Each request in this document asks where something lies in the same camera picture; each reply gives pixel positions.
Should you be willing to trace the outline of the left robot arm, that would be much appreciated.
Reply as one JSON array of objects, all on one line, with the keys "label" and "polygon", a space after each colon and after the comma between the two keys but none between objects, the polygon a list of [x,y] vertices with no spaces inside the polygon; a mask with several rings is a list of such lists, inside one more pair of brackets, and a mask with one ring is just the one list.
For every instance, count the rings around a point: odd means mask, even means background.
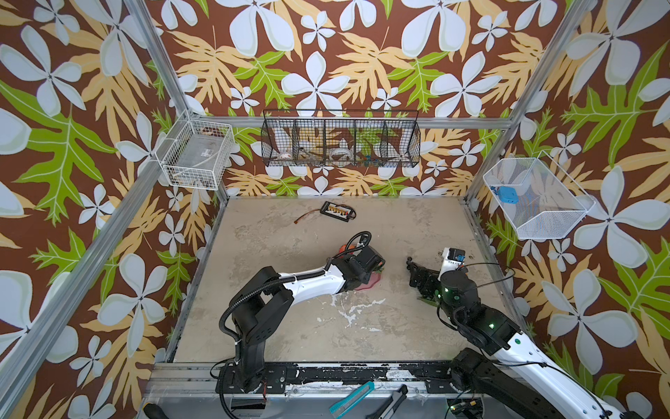
[{"label": "left robot arm", "polygon": [[324,295],[354,291],[369,283],[386,264],[369,245],[356,246],[329,258],[317,269],[280,273],[260,269],[231,299],[219,329],[235,343],[232,386],[244,393],[265,378],[265,342],[278,330],[290,308]]}]

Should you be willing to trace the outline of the black grape bunch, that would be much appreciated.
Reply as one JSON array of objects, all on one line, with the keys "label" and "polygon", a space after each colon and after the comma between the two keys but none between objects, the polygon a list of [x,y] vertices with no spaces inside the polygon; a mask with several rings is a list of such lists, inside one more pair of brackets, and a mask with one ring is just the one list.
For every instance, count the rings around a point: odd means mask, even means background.
[{"label": "black grape bunch", "polygon": [[436,285],[426,285],[418,286],[418,292],[420,293],[420,300],[429,304],[432,307],[439,307],[440,305],[440,291],[441,286]]}]

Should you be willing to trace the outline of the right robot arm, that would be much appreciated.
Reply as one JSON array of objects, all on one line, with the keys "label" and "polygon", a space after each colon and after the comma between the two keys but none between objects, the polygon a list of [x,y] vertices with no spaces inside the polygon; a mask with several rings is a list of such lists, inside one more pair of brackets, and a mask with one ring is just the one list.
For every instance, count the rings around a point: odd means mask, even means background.
[{"label": "right robot arm", "polygon": [[408,258],[409,284],[436,305],[436,315],[469,347],[451,361],[449,378],[462,392],[490,396],[523,418],[637,418],[596,396],[548,357],[510,317],[485,305],[462,258],[440,270]]}]

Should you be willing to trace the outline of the pink polka dot plate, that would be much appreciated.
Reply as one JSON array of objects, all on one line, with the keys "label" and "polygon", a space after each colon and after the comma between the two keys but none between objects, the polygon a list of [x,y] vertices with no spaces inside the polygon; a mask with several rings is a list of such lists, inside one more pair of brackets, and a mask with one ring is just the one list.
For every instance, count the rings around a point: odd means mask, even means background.
[{"label": "pink polka dot plate", "polygon": [[373,288],[376,284],[378,284],[381,280],[381,273],[380,272],[373,272],[370,276],[370,279],[366,284],[361,284],[356,288],[356,291],[365,291]]}]

